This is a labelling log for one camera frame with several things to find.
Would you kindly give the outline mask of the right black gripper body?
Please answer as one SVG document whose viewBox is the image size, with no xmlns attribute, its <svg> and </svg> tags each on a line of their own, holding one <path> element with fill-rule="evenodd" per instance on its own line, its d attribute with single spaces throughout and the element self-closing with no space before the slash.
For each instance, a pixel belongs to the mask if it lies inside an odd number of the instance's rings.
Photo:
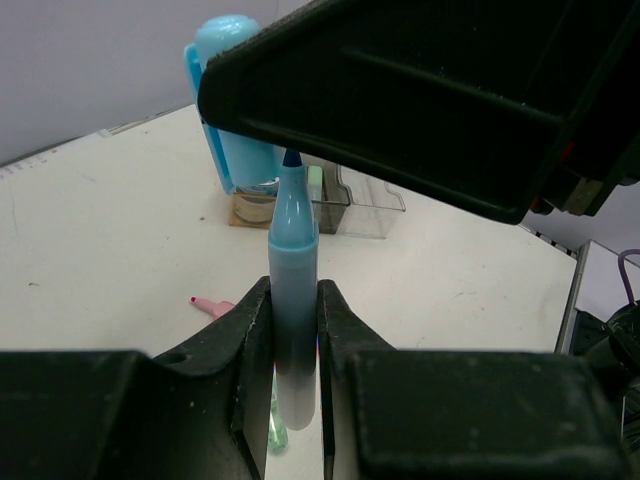
<svg viewBox="0 0 640 480">
<path fill-rule="evenodd" d="M 639 179 L 635 1 L 313 1 L 218 60 L 241 135 L 488 219 Z"/>
</svg>

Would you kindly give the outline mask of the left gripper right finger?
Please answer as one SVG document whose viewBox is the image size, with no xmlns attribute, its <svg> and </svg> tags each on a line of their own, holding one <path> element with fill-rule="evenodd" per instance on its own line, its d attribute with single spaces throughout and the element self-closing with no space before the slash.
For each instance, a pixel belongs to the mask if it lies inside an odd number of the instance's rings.
<svg viewBox="0 0 640 480">
<path fill-rule="evenodd" d="M 316 305 L 322 415 L 323 476 L 358 479 L 358 425 L 351 358 L 394 347 L 361 320 L 332 280 L 318 283 Z"/>
</svg>

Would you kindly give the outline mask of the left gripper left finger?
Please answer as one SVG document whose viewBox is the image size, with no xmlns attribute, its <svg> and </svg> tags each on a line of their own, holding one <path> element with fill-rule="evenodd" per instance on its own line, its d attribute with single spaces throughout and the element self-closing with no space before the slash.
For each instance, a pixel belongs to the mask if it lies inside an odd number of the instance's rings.
<svg viewBox="0 0 640 480">
<path fill-rule="evenodd" d="M 270 282 L 156 357 L 171 374 L 161 400 L 154 479 L 261 479 L 273 377 Z"/>
</svg>

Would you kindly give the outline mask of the pink correction tape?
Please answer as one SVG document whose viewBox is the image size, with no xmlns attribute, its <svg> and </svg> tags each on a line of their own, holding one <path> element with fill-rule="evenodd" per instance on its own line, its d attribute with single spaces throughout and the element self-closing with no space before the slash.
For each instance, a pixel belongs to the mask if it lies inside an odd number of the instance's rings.
<svg viewBox="0 0 640 480">
<path fill-rule="evenodd" d="M 199 311 L 210 315 L 213 320 L 224 316 L 235 307 L 233 303 L 228 301 L 214 302 L 201 297 L 191 297 L 190 303 Z"/>
</svg>

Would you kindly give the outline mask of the green correction tape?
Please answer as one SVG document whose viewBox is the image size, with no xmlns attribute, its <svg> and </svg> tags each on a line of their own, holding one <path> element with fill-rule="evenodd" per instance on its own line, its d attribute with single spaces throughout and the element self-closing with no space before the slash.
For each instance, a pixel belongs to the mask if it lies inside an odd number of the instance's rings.
<svg viewBox="0 0 640 480">
<path fill-rule="evenodd" d="M 288 431 L 279 413 L 276 377 L 273 377 L 269 416 L 268 451 L 272 455 L 281 455 L 286 451 L 288 443 Z"/>
</svg>

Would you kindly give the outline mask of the green cap highlighter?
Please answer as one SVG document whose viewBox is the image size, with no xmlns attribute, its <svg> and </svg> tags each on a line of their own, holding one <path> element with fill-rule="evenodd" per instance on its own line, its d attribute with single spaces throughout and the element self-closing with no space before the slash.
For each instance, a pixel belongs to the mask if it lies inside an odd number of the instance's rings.
<svg viewBox="0 0 640 480">
<path fill-rule="evenodd" d="M 323 169 L 317 165 L 307 168 L 307 190 L 312 202 L 320 202 L 323 198 Z"/>
</svg>

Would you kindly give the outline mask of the light blue highlighter cap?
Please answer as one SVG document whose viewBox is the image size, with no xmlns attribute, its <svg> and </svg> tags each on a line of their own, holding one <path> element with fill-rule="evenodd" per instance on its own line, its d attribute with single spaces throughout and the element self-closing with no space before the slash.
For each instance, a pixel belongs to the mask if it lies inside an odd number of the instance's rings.
<svg viewBox="0 0 640 480">
<path fill-rule="evenodd" d="M 285 149 L 240 134 L 234 108 L 238 88 L 227 77 L 218 58 L 260 31 L 245 15 L 226 15 L 207 20 L 183 52 L 186 77 L 200 115 L 222 189 L 275 193 Z"/>
</svg>

